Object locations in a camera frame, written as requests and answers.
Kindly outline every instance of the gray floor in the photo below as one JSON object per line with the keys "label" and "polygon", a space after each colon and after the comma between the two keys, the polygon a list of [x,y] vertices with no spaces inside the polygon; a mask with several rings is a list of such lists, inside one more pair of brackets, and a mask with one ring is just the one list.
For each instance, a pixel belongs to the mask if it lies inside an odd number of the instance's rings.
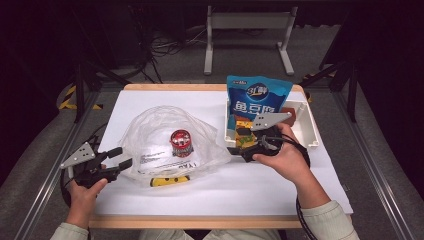
{"label": "gray floor", "polygon": [[[294,29],[288,52],[295,75],[290,77],[285,75],[275,47],[279,35],[275,31],[264,31],[256,37],[241,32],[217,34],[211,76],[203,75],[205,44],[202,42],[176,55],[157,58],[158,70],[165,82],[225,83],[226,76],[232,74],[263,75],[298,83],[305,74],[318,71],[318,65],[337,30],[337,27]],[[148,72],[154,77],[151,69]],[[130,80],[146,82],[140,76]],[[340,182],[349,189],[347,195],[355,212],[352,220],[359,236],[361,239],[413,239],[412,236],[424,239],[423,200],[399,167],[362,92],[359,91],[357,99],[358,122],[352,124],[346,120],[345,111],[340,107],[340,98],[346,99],[346,90],[341,94],[331,93],[323,87],[326,83],[327,80],[322,80],[306,90],[312,94],[312,112]],[[79,134],[74,136],[71,149],[78,147],[94,129],[108,121],[118,91],[116,84],[105,84],[96,100],[96,103],[104,105],[104,109],[89,111]],[[62,99],[63,94],[58,96],[58,102]],[[49,174],[56,172],[55,169],[50,172],[52,166],[58,156],[63,154],[62,146],[67,142],[72,129],[75,129],[75,114],[74,110],[61,110],[24,152],[0,189],[1,239],[13,239],[21,225],[28,222],[25,218],[39,190]],[[386,209],[391,205],[384,204],[387,199],[381,194],[378,182],[367,166],[366,156],[352,131],[355,128],[360,130],[368,157],[384,176],[398,209]],[[28,234],[22,235],[24,231],[20,231],[19,236],[34,240],[48,239],[64,220],[67,208],[57,186],[47,198],[46,204],[38,211],[40,214],[34,217],[34,228],[24,225],[25,229],[22,230],[28,230]],[[393,218],[390,210],[401,215]],[[411,233],[402,237],[395,227],[398,219],[406,223]],[[93,230],[97,239],[137,239],[138,233],[138,230]],[[288,230],[287,234],[289,239],[305,239],[302,230]]]}

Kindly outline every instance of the snack bag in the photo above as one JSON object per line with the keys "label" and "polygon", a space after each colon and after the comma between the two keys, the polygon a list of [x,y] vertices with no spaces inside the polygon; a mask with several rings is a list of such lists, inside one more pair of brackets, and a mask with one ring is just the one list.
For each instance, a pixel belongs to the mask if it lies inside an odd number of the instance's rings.
{"label": "snack bag", "polygon": [[280,112],[292,82],[256,77],[227,77],[228,129],[235,130],[237,121],[253,121],[257,114]]}

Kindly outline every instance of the white box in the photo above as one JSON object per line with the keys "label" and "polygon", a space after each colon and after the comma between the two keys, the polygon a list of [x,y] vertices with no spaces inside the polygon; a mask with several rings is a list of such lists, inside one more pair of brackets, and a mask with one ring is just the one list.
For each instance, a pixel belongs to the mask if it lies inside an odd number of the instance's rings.
{"label": "white box", "polygon": [[[227,147],[236,147],[235,132],[227,128],[228,124],[228,104],[227,99],[225,109],[225,144]],[[296,112],[296,121],[293,124],[292,130],[299,143],[306,148],[318,147],[317,129],[314,121],[312,121],[312,113],[309,109],[309,104],[306,101],[287,99],[284,107],[294,108]]]}

